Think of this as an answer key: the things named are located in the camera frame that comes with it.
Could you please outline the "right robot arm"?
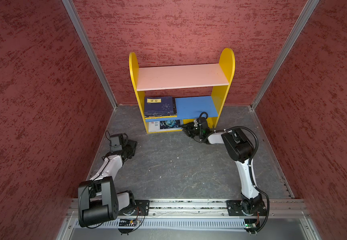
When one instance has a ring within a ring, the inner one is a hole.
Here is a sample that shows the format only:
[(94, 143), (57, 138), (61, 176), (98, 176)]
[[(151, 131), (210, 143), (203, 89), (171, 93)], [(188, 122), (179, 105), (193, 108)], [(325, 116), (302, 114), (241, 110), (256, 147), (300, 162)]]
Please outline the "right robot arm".
[(235, 162), (241, 182), (241, 211), (246, 216), (256, 214), (264, 206), (263, 195), (256, 183), (253, 158), (259, 148), (259, 139), (249, 128), (235, 126), (224, 130), (202, 129), (202, 125), (189, 123), (183, 132), (198, 143), (224, 144), (229, 157)]

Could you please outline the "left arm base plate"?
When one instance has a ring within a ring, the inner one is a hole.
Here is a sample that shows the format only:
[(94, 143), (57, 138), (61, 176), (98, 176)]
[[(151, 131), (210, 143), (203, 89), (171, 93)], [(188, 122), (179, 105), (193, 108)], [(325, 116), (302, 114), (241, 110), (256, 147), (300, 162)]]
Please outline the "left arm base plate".
[(123, 216), (147, 216), (150, 200), (135, 200), (128, 207), (119, 211), (119, 217)]

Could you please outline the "navy book yellow label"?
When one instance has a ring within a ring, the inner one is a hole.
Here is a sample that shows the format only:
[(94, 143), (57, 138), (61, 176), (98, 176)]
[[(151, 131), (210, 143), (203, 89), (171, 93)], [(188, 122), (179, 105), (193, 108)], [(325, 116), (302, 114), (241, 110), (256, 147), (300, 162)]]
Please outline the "navy book yellow label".
[(169, 97), (144, 98), (144, 116), (160, 117), (177, 114), (176, 99)]

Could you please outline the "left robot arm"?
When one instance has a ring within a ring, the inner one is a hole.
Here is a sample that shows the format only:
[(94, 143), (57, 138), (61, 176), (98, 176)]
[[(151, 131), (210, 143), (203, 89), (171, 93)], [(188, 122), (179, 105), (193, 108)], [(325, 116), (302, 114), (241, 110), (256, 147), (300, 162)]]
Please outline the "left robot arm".
[(116, 220), (121, 211), (131, 213), (136, 208), (131, 191), (117, 193), (114, 179), (123, 164), (135, 155), (137, 142), (129, 140), (123, 147), (107, 153), (97, 173), (78, 186), (78, 222), (91, 228)]

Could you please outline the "white science magazine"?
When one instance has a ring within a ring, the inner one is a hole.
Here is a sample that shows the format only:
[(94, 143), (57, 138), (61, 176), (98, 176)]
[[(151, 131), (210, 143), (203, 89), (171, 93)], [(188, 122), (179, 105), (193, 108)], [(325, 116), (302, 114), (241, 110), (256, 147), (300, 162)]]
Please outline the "white science magazine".
[(181, 129), (181, 120), (154, 121), (148, 123), (148, 131), (150, 133), (176, 131)]

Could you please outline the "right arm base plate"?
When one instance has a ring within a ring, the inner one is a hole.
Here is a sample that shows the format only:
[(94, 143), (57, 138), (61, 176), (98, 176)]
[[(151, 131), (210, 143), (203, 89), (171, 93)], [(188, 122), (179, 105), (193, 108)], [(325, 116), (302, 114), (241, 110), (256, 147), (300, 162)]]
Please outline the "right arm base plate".
[(227, 200), (227, 211), (229, 216), (238, 217), (251, 217), (251, 216), (265, 216), (267, 208), (263, 200), (261, 201), (248, 201), (248, 200)]

